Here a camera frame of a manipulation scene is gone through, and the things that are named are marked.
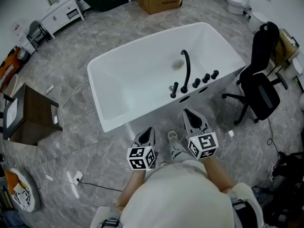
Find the white toilet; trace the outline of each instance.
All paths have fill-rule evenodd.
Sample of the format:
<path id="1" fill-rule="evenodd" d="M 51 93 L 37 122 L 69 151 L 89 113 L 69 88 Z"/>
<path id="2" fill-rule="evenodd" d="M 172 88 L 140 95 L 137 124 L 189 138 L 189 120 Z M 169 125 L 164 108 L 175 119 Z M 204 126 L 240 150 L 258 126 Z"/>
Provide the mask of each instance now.
<path id="1" fill-rule="evenodd" d="M 227 0 L 227 3 L 227 11 L 234 14 L 243 14 L 244 9 L 249 6 L 249 0 Z"/>

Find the black office chair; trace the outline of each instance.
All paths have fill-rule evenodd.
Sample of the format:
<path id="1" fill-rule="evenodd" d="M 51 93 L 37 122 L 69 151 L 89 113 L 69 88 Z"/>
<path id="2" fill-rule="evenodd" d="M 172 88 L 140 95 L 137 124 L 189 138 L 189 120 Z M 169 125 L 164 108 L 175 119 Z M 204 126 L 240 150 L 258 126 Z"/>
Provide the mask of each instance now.
<path id="1" fill-rule="evenodd" d="M 272 22 L 267 22 L 260 27 L 253 38 L 251 64 L 240 74 L 237 81 L 237 85 L 242 84 L 245 96 L 222 94 L 224 99 L 228 96 L 245 104 L 239 120 L 234 121 L 234 125 L 238 125 L 242 121 L 249 106 L 257 117 L 254 120 L 255 123 L 266 119 L 280 104 L 280 98 L 274 85 L 282 83 L 284 88 L 288 89 L 288 85 L 280 73 L 276 73 L 277 79 L 273 81 L 269 81 L 265 74 L 258 73 L 267 68 L 271 52 L 275 53 L 279 34 L 278 27 Z"/>

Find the white cabinet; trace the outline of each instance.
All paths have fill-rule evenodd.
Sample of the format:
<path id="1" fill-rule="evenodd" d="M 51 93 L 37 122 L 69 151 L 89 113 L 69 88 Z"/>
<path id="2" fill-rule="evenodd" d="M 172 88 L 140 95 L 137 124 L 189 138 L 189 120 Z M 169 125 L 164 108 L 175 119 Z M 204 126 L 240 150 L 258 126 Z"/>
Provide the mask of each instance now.
<path id="1" fill-rule="evenodd" d="M 48 8 L 41 22 L 55 38 L 54 33 L 57 30 L 79 17 L 85 20 L 76 0 L 60 0 Z"/>

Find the bathtub faucet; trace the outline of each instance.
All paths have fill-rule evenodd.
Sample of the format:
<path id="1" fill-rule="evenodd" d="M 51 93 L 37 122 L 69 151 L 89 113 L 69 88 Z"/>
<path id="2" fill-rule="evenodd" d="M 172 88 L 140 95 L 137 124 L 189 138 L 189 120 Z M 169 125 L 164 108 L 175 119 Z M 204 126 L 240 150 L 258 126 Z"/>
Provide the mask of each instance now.
<path id="1" fill-rule="evenodd" d="M 187 93 L 188 89 L 187 89 L 187 84 L 188 84 L 188 81 L 189 81 L 189 78 L 190 78 L 190 71 L 191 71 L 191 66 L 190 66 L 190 58 L 189 58 L 189 55 L 188 55 L 188 52 L 186 50 L 182 50 L 181 51 L 181 54 L 182 55 L 185 55 L 185 58 L 186 58 L 186 63 L 187 63 L 187 74 L 186 74 L 186 79 L 185 79 L 185 84 L 184 86 L 180 89 L 180 91 L 182 93 Z"/>

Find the marble floor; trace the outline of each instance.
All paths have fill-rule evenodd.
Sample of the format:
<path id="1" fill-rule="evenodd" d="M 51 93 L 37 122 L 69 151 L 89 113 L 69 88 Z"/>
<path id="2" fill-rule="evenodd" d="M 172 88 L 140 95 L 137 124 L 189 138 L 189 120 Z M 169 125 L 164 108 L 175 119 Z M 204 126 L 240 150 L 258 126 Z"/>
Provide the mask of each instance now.
<path id="1" fill-rule="evenodd" d="M 225 0 L 184 0 L 182 7 L 148 15 L 132 1 L 108 12 L 89 11 L 85 21 L 76 21 L 55 34 L 56 39 L 43 43 L 39 52 L 20 71 L 22 82 L 45 94 L 54 85 L 53 97 L 65 102 L 73 90 L 88 80 L 86 66 L 96 56 L 135 39 L 176 26 L 204 21 L 213 26 L 249 65 L 253 34 L 247 29 L 247 19 L 226 11 Z M 300 132 L 304 118 L 298 105 L 299 87 L 289 82 L 286 91 L 275 86 L 281 103 L 269 117 L 273 139 L 286 153 L 302 150 Z M 227 92 L 240 94 L 231 84 Z M 247 111 L 238 126 L 242 104 L 235 99 L 223 100 L 220 93 L 207 101 L 191 105 L 204 114 L 220 144 L 217 157 L 235 181 L 248 185 L 269 186 L 269 168 L 276 162 L 276 150 L 267 145 L 271 136 L 268 121 L 253 123 L 254 115 Z M 25 223 L 33 228 L 89 227 L 98 206 L 115 203 L 119 193 L 79 184 L 73 193 L 69 175 L 78 170 L 83 181 L 122 189 L 131 170 L 126 161 L 126 149 L 132 143 L 128 136 L 104 133 L 93 101 L 90 84 L 79 88 L 62 110 L 64 132 L 55 133 L 38 143 L 38 147 L 1 140 L 0 151 L 7 157 L 6 166 L 24 167 L 35 180 L 42 199 L 42 209 L 35 213 L 20 212 Z M 168 157 L 166 134 L 176 129 L 183 135 L 180 115 L 163 119 L 153 126 L 157 134 L 157 149 Z M 233 130 L 231 138 L 228 131 Z M 45 173 L 57 181 L 49 181 Z"/>

